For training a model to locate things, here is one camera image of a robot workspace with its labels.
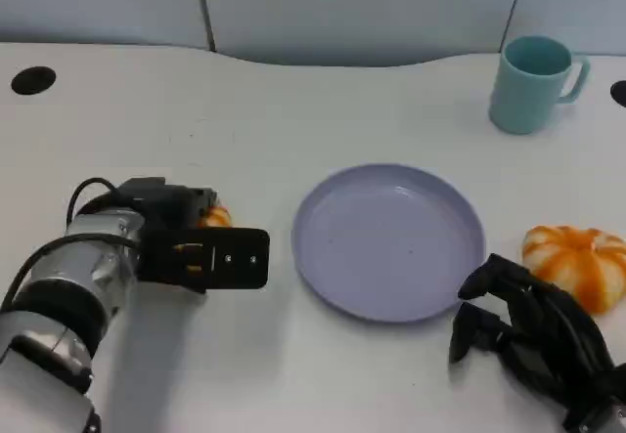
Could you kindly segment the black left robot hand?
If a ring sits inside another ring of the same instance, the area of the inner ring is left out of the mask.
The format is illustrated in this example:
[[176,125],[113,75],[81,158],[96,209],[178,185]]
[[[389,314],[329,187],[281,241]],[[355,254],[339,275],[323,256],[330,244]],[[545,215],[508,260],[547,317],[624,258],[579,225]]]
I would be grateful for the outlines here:
[[202,220],[220,204],[212,188],[169,184],[162,177],[132,178],[117,189],[132,199],[147,230],[186,230],[202,227]]

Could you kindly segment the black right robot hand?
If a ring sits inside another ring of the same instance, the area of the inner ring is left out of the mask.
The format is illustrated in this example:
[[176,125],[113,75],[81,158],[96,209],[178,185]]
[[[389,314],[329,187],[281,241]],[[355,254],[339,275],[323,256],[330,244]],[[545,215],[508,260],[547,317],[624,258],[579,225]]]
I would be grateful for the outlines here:
[[449,362],[476,348],[497,355],[525,388],[564,410],[566,432],[625,429],[625,367],[595,321],[566,291],[490,255],[464,281]]

